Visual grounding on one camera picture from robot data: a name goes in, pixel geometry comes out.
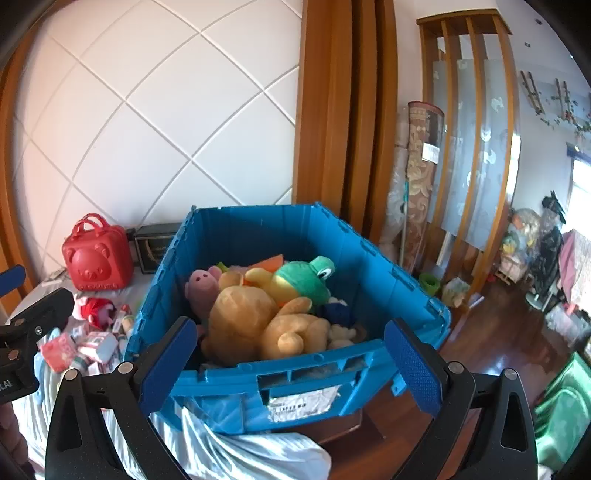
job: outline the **red bear-shaped case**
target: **red bear-shaped case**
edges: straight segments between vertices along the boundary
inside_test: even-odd
[[[96,218],[100,225],[90,218]],[[92,230],[84,230],[85,225],[92,226]],[[125,230],[110,225],[98,213],[89,213],[76,222],[61,252],[78,290],[119,290],[129,284],[134,274]]]

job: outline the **white sheet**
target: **white sheet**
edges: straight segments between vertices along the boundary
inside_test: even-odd
[[[90,295],[110,298],[115,306],[127,303],[136,312],[146,295],[151,276],[137,271],[132,286],[120,291],[94,292]],[[40,284],[17,307],[12,316],[32,305],[59,287],[76,291],[69,278],[61,283]],[[70,319],[69,328],[75,320]],[[51,412],[57,397],[61,374],[55,374],[43,363],[40,390],[43,401],[35,395],[14,402],[21,432],[29,445],[29,457],[38,465],[45,465],[47,432]],[[112,411],[104,412],[105,423],[115,449],[127,473],[144,479],[119,430]],[[298,433],[223,436],[211,430],[186,408],[182,409],[183,431],[171,429],[155,414],[150,419],[164,443],[192,478],[211,480],[282,479],[322,480],[328,478],[331,460],[328,453],[312,440]]]

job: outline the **frosted glass panel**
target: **frosted glass panel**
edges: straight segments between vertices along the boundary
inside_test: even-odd
[[[457,62],[457,138],[449,158],[450,188],[441,227],[457,235],[466,204],[476,129],[476,79],[474,61]]]
[[[447,75],[446,75],[446,63],[444,60],[433,62],[433,103],[438,106],[445,120],[447,121]],[[445,134],[447,132],[447,124],[443,126],[443,141],[439,150],[439,163],[437,164],[437,170],[435,171],[435,179],[433,180],[433,192],[431,194],[431,200],[429,201],[429,209],[427,211],[427,222],[433,220],[433,212],[435,210],[435,201],[437,199],[437,188],[441,180],[441,162],[445,155]]]
[[[482,151],[478,173],[478,193],[466,241],[484,250],[492,229],[501,194],[507,145],[507,91],[501,60],[485,60],[486,116],[480,131]]]

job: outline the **diamond-pattern wall panel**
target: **diamond-pattern wall panel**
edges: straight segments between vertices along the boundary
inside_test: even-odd
[[[95,211],[124,227],[291,202],[302,0],[78,0],[46,21],[14,118],[40,277]]]

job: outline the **screw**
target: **screw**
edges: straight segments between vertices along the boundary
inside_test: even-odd
[[[69,370],[66,372],[66,374],[65,374],[64,378],[65,378],[66,380],[74,380],[74,379],[75,379],[77,376],[78,376],[78,370],[76,370],[75,368],[70,368],[70,369],[69,369]]]
[[[517,380],[517,372],[512,368],[508,368],[507,370],[505,370],[505,376],[509,380]]]
[[[447,367],[453,374],[461,374],[464,371],[464,366],[460,362],[449,362]]]
[[[120,366],[117,367],[117,371],[120,374],[128,374],[134,369],[134,365],[131,362],[123,362]]]

